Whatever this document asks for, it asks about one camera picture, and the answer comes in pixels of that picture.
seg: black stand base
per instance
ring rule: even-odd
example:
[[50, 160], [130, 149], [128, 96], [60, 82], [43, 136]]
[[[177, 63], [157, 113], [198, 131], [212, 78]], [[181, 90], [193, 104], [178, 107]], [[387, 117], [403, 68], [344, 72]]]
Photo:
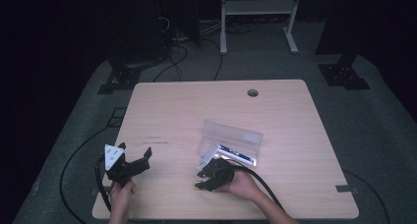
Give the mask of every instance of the black stand base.
[[352, 67], [322, 64], [319, 65], [319, 68], [329, 86], [344, 86], [346, 89], [370, 89], [365, 80], [359, 78]]
[[121, 89], [133, 89], [139, 82], [139, 77], [142, 71], [129, 70], [125, 73], [119, 73], [115, 75], [114, 71], [111, 72], [107, 79], [106, 84], [102, 84], [97, 94], [111, 94], [113, 90]]

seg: human hand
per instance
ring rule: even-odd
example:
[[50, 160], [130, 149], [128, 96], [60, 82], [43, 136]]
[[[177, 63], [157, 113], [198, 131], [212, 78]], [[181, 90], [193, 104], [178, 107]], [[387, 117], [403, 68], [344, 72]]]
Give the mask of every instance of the human hand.
[[239, 197], [253, 200], [262, 191], [258, 188], [254, 178], [247, 172], [235, 170], [233, 181], [219, 188]]
[[114, 183], [110, 192], [111, 213], [110, 224], [126, 223], [129, 219], [129, 204], [132, 198], [135, 183], [132, 179], [122, 188], [119, 183]]

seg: table grommet hole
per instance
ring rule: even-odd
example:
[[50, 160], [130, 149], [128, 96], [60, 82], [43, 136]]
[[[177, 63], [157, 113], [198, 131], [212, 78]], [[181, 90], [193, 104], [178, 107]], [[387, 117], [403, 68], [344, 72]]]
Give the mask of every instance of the table grommet hole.
[[249, 89], [248, 90], [248, 95], [251, 97], [256, 97], [258, 96], [258, 94], [260, 94], [256, 89]]

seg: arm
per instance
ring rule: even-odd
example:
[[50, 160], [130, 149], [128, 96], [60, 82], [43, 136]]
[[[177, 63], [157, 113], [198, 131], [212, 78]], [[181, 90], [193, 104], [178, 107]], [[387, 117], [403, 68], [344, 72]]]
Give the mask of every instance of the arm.
[[235, 171], [233, 181], [221, 189], [252, 201], [271, 224], [298, 223], [262, 192], [252, 176], [246, 172]]
[[130, 180], [123, 188], [115, 183], [110, 192], [110, 224], [124, 224], [129, 219], [129, 204], [135, 183]]

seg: wooden table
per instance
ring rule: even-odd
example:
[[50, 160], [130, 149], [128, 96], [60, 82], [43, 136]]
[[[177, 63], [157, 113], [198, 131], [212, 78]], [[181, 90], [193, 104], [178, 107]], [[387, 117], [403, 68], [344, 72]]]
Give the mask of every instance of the wooden table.
[[[254, 170], [294, 218], [358, 216], [352, 193], [336, 189], [347, 183], [305, 83], [270, 80], [137, 84], [116, 142], [126, 143], [127, 161], [153, 151], [150, 169], [134, 177], [132, 218], [266, 219], [249, 201], [194, 189], [204, 119], [264, 134]], [[92, 215], [109, 217], [100, 196]]]

